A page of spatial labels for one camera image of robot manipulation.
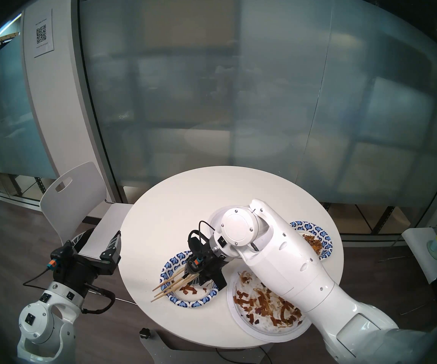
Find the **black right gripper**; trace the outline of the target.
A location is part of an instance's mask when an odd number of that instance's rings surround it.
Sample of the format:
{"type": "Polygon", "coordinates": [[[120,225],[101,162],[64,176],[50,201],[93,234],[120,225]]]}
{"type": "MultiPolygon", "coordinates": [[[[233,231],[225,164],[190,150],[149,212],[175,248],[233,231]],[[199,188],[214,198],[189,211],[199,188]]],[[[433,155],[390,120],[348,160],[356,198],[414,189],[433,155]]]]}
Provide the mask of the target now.
{"type": "Polygon", "coordinates": [[[225,261],[217,256],[216,245],[200,231],[191,231],[187,244],[191,256],[186,261],[185,281],[193,281],[193,286],[198,287],[208,287],[211,282],[213,288],[225,288],[227,281],[220,270],[225,261]]]}

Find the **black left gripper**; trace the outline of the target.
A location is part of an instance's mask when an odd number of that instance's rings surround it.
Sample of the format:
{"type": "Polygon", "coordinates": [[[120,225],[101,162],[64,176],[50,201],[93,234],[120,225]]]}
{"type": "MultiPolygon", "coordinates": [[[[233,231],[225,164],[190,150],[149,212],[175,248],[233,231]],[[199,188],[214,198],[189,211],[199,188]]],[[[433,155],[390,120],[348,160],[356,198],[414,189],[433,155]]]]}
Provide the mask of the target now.
{"type": "MultiPolygon", "coordinates": [[[[73,290],[74,293],[86,297],[89,287],[97,278],[98,273],[92,263],[80,256],[80,252],[90,239],[94,229],[88,229],[64,243],[63,248],[57,248],[50,254],[50,259],[56,261],[53,268],[53,280],[73,290]]],[[[118,267],[121,256],[121,231],[117,231],[110,240],[106,250],[100,255],[101,275],[113,275],[118,267]]]]}

